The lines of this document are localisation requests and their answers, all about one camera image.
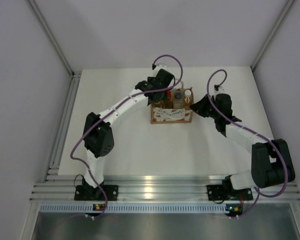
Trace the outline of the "red cap yellow bottle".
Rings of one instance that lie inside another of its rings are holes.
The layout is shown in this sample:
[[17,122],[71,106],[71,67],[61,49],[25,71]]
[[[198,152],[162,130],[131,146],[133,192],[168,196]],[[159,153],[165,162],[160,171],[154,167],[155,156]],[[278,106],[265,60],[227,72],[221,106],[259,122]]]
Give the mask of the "red cap yellow bottle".
[[173,108],[173,98],[171,90],[168,90],[166,93],[166,99],[164,100],[164,108],[172,109]]

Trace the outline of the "burlap watermelon canvas bag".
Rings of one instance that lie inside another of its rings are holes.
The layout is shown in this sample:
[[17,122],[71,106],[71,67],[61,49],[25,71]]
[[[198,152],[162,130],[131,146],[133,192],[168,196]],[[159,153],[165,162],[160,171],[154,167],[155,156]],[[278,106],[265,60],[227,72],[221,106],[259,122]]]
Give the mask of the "burlap watermelon canvas bag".
[[173,100],[174,91],[182,91],[182,100],[183,100],[183,106],[181,109],[167,109],[165,108],[157,108],[153,107],[153,103],[150,106],[150,123],[151,124],[177,124],[177,123],[183,123],[188,124],[192,122],[193,118],[193,111],[189,109],[184,108],[184,91],[186,89],[190,89],[192,92],[192,103],[194,103],[194,93],[193,88],[186,88],[184,86],[184,82],[180,81],[181,86],[177,88],[171,89],[171,96]]

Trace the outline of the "white cap amber bottle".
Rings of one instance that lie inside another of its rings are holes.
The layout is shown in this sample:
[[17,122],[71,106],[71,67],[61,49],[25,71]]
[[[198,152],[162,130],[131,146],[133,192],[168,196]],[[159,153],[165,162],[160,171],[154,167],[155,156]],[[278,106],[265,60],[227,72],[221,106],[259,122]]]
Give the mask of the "white cap amber bottle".
[[154,108],[161,108],[163,109],[164,108],[164,102],[163,100],[159,100],[159,101],[156,101],[153,103],[153,107]]

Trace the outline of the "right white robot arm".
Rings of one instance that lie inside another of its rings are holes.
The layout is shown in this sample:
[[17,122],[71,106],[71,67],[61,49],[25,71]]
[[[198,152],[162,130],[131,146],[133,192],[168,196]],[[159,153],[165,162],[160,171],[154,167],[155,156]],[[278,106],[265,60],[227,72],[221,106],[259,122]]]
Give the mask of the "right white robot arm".
[[215,96],[206,94],[200,101],[191,104],[190,109],[203,118],[212,118],[216,130],[224,137],[236,142],[251,155],[251,168],[247,171],[225,177],[222,181],[223,194],[234,199],[241,190],[261,189],[281,185],[276,198],[284,193],[296,174],[288,144],[283,139],[269,139],[240,124],[233,115],[232,100],[226,93]]

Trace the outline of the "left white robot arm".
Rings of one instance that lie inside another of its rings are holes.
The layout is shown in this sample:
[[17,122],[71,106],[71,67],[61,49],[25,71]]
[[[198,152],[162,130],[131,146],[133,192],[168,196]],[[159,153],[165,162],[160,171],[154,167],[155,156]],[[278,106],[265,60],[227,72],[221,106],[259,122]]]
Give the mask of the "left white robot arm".
[[107,110],[86,117],[84,131],[89,131],[84,138],[86,162],[84,175],[85,193],[92,200],[99,199],[103,194],[104,165],[106,155],[115,146],[114,129],[138,110],[151,103],[163,100],[167,96],[167,88],[175,76],[165,69],[160,69],[155,76],[140,81],[121,102]]

